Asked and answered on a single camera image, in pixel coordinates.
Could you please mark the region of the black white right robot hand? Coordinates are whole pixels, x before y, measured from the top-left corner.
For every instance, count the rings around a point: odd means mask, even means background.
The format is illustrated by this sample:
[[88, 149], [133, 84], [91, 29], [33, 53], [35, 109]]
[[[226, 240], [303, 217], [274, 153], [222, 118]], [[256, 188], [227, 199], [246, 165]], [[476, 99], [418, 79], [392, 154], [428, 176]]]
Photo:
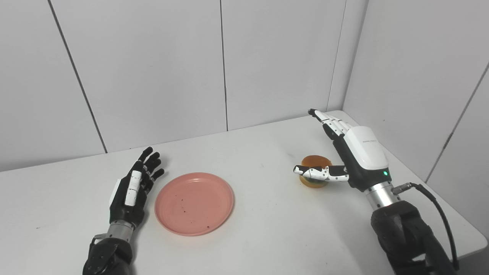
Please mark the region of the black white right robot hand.
[[322, 123], [343, 165], [296, 165], [295, 174], [324, 182], [348, 182], [350, 187], [365, 191], [392, 180], [389, 162], [371, 128], [351, 126], [332, 115], [311, 108], [308, 113]]

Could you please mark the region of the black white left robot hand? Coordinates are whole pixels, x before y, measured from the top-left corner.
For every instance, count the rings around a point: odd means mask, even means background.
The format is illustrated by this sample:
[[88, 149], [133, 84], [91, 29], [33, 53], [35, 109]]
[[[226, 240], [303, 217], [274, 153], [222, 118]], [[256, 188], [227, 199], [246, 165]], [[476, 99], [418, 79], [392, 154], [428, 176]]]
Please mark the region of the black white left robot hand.
[[[124, 176], [117, 186], [115, 195], [110, 204], [109, 222], [125, 221], [135, 229], [142, 223], [145, 211], [144, 207], [148, 194], [154, 186], [157, 178], [162, 176], [165, 171], [163, 168], [156, 170], [161, 165], [160, 153], [154, 152], [152, 147], [147, 147], [133, 164], [129, 172]], [[136, 195], [133, 196], [134, 204], [127, 205], [127, 194], [130, 186], [132, 173], [141, 173], [139, 187]]]

